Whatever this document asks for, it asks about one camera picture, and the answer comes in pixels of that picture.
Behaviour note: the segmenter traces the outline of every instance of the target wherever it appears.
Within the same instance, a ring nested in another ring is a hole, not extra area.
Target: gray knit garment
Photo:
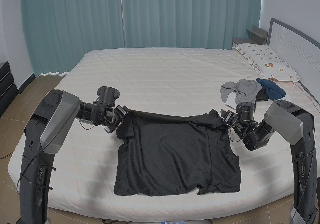
[[[260,90],[261,84],[257,81],[241,79],[237,83],[226,82],[221,86],[220,93],[222,101],[226,103],[229,93],[235,92],[237,94],[235,103],[238,105],[240,102],[255,103]]]

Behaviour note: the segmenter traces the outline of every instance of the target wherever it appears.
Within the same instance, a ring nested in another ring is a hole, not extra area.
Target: pile of clothes
[[[240,102],[286,99],[286,92],[275,82],[260,78],[226,82],[221,86],[220,93],[222,101],[234,109]]]

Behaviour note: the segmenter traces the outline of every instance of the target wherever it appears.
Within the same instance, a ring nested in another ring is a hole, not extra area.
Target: curtain pleat
[[[70,71],[91,50],[123,48],[121,0],[21,0],[35,75]]]
[[[259,24],[261,0],[122,0],[126,47],[230,49]]]

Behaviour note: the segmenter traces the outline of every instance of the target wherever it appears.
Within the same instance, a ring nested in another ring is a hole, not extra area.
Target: white headboard
[[[320,102],[320,43],[271,18],[267,44],[301,77],[300,83]]]

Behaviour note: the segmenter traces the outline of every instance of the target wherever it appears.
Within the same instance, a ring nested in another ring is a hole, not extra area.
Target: white bed sheet
[[[229,109],[220,98],[220,86],[257,74],[235,50],[131,48],[87,53],[57,85],[85,102],[96,99],[100,86],[120,91],[117,104],[129,109],[190,116],[212,108]],[[320,113],[314,102],[292,82],[280,86],[292,102],[314,115],[320,128]],[[258,122],[271,101],[257,103]],[[8,165],[12,180],[19,178],[25,136]],[[113,194],[118,147],[122,142],[101,126],[84,130],[74,121],[61,150],[55,156],[48,206],[74,213],[123,221],[194,220],[223,217],[265,205],[293,193],[289,144],[275,133],[267,146],[248,151],[232,143],[242,172],[238,193],[208,193],[148,197],[143,194]],[[319,151],[317,151],[319,177]]]

